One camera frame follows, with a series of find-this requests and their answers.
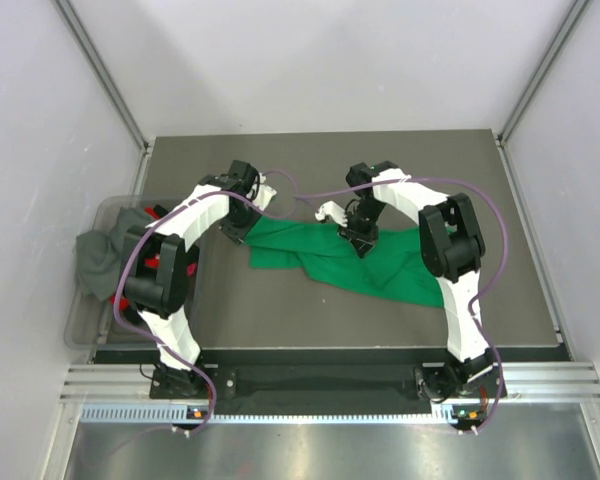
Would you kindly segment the clear plastic bin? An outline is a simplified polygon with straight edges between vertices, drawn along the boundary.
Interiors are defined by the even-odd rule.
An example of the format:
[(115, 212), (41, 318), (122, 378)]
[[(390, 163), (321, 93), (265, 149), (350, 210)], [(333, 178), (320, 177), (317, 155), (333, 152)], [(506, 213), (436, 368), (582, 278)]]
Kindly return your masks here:
[[(123, 208), (153, 208), (155, 205), (160, 205), (167, 210), (172, 210), (181, 201), (181, 198), (173, 195), (110, 197), (98, 207), (92, 229), (108, 234), (114, 228), (119, 212)], [(80, 285), (76, 287), (73, 297), (64, 341), (69, 348), (83, 351), (153, 351), (156, 349), (153, 340), (118, 325), (109, 300), (100, 301), (92, 294), (87, 295)]]

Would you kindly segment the aluminium corner post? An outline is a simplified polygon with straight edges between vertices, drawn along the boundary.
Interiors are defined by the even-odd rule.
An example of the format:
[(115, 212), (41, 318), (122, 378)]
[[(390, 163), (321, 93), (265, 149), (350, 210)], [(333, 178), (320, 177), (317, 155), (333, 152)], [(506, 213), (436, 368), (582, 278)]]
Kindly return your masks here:
[(148, 150), (149, 141), (133, 117), (73, 3), (69, 0), (52, 0), (51, 4), (57, 10), (60, 18), (76, 41), (103, 93), (119, 116), (134, 144), (142, 153), (145, 153)]
[(529, 80), (518, 97), (511, 113), (496, 135), (496, 142), (500, 148), (504, 148), (512, 139), (514, 133), (523, 120), (526, 112), (531, 107), (536, 96), (539, 94), (542, 86), (547, 80), (553, 67), (566, 49), (574, 32), (577, 30), (580, 22), (585, 16), (589, 7), (593, 4), (591, 0), (571, 1), (564, 17), (559, 22), (558, 28), (552, 35), (551, 40), (540, 57), (540, 60), (533, 70)]

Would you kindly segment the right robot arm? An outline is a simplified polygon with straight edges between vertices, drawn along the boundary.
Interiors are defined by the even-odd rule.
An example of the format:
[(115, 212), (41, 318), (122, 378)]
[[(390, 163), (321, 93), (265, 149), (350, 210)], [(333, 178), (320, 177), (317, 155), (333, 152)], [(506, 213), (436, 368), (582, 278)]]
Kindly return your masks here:
[(486, 246), (470, 198), (414, 182), (391, 162), (356, 164), (346, 182), (358, 202), (337, 214), (338, 233), (356, 255), (364, 258), (379, 243), (377, 221), (389, 205), (417, 224), (421, 259), (441, 289), (447, 359), (441, 373), (420, 379), (421, 392), (436, 403), (472, 394), (494, 369), (497, 357), (481, 331), (477, 295)]

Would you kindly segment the red t shirt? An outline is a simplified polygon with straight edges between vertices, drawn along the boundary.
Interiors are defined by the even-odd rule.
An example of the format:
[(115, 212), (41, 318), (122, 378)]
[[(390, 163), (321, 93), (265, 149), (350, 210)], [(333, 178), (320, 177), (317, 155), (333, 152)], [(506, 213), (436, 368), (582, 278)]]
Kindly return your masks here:
[[(166, 216), (167, 213), (168, 210), (159, 204), (145, 208), (121, 208), (116, 223), (109, 232), (110, 243), (118, 258), (121, 258), (124, 237), (131, 226), (144, 227), (153, 221)], [(159, 265), (159, 255), (156, 254), (153, 258), (145, 260), (145, 264), (148, 267), (157, 268)], [(129, 301), (123, 295), (120, 300), (121, 312), (125, 312), (125, 310), (129, 309), (129, 306)]]

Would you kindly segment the grey t shirt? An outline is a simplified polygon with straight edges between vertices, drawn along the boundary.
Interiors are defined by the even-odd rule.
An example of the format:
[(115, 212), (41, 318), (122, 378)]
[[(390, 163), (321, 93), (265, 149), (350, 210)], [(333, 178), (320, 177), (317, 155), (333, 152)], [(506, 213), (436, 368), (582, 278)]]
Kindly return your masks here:
[(76, 277), (84, 295), (104, 302), (115, 293), (127, 230), (151, 222), (141, 208), (121, 208), (108, 232), (90, 230), (76, 237)]

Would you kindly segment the aluminium frame rail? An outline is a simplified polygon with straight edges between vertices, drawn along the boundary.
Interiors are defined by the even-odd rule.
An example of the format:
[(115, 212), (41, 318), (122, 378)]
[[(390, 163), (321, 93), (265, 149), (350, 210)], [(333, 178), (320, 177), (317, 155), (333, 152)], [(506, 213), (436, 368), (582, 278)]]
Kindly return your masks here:
[[(508, 403), (600, 402), (600, 380), (587, 362), (506, 362)], [(72, 365), (60, 391), (65, 403), (132, 403), (149, 399), (150, 380), (135, 365)]]

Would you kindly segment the green t shirt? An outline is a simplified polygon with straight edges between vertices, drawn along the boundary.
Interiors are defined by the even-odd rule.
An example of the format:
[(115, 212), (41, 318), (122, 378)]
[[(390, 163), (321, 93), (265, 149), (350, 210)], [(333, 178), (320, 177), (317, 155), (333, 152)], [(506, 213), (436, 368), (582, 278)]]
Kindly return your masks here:
[(382, 230), (360, 258), (335, 224), (261, 218), (244, 240), (254, 269), (301, 269), (313, 281), (346, 291), (433, 308), (444, 306), (437, 279), (426, 269), (419, 232)]

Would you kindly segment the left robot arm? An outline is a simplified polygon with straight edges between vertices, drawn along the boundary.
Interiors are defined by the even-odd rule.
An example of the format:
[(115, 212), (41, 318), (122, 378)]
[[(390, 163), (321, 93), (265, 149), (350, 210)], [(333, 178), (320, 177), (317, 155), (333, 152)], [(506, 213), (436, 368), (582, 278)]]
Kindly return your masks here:
[(235, 160), (228, 172), (203, 177), (174, 209), (123, 237), (116, 294), (148, 326), (160, 353), (153, 381), (169, 393), (192, 397), (210, 389), (185, 311), (196, 242), (218, 225), (241, 243), (276, 195), (265, 181), (251, 164)]

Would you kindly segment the right aluminium corner post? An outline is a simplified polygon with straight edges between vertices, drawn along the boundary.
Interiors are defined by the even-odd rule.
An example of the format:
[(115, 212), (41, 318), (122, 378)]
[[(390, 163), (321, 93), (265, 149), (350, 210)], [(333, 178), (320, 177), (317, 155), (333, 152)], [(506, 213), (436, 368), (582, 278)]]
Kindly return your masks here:
[(511, 113), (496, 135), (496, 142), (500, 148), (504, 148), (512, 139), (514, 133), (523, 120), (526, 112), (531, 107), (536, 96), (539, 94), (542, 86), (547, 80), (553, 67), (566, 49), (574, 32), (577, 30), (580, 22), (585, 16), (589, 7), (593, 4), (591, 0), (571, 1), (564, 17), (559, 22), (558, 28), (552, 35), (551, 40), (540, 57), (540, 60), (533, 70), (529, 80), (518, 97)]

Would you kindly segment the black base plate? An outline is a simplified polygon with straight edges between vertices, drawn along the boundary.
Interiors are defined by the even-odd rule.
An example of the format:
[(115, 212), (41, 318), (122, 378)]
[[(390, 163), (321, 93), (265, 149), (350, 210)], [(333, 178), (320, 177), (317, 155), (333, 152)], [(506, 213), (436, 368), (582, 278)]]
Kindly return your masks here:
[(457, 385), (442, 365), (207, 365), (217, 399), (246, 399), (255, 394), (396, 393), (405, 399), (493, 398), (506, 388), (492, 369), (478, 380)]

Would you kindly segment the left aluminium corner post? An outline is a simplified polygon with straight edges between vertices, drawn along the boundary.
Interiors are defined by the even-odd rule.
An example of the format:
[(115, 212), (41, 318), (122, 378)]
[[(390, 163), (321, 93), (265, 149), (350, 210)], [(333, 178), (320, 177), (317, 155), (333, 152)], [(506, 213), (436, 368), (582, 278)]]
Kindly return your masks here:
[(60, 18), (76, 41), (103, 93), (119, 116), (134, 144), (142, 153), (145, 153), (148, 150), (149, 141), (133, 117), (73, 3), (69, 0), (52, 0), (51, 4), (57, 10)]

